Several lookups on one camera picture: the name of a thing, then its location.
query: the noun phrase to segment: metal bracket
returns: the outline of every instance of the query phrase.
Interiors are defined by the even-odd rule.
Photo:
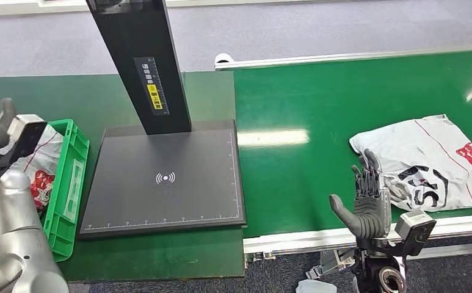
[[[265,261],[267,259],[275,259],[275,255],[272,252],[245,253],[245,269],[248,268],[249,262]]]
[[[354,264],[354,248],[320,251],[320,265],[306,272],[308,279],[318,279],[321,275],[343,270]]]

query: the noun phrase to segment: black scanning platform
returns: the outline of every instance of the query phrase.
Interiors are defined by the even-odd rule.
[[[80,239],[245,224],[234,120],[105,131]]]

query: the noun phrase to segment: white package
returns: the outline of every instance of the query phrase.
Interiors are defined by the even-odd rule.
[[[317,280],[302,280],[295,293],[336,293],[336,286]]]
[[[22,171],[29,177],[32,198],[38,211],[42,211],[49,203],[63,138],[63,135],[59,134],[52,126],[45,126],[34,153],[19,158],[10,167],[11,170]],[[7,147],[0,149],[0,153],[6,153],[14,143],[14,141],[10,141]]]
[[[407,120],[359,133],[357,153],[379,159],[392,203],[411,211],[472,207],[472,143],[446,115]]]

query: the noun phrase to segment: green belt surface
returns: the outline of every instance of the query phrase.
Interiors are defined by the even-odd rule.
[[[355,134],[446,114],[472,141],[472,52],[234,71],[238,136],[305,131],[308,142],[239,146],[244,237],[343,228],[328,195],[352,209]],[[403,211],[393,209],[395,222]],[[471,209],[433,212],[434,218]]]
[[[234,117],[232,73],[186,73],[184,84],[191,119]],[[0,78],[0,100],[6,97],[21,114],[72,118],[90,139],[82,215],[104,129],[140,124],[119,76]],[[243,276],[242,230],[76,240],[72,257],[59,265],[68,281]]]

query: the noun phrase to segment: green mat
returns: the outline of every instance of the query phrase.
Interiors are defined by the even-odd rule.
[[[244,237],[343,228],[328,195],[352,208],[358,164],[349,138],[446,114],[472,141],[472,52],[234,71],[238,135],[303,131],[308,141],[241,146]],[[393,210],[393,221],[403,213]],[[432,217],[472,215],[472,209]]]

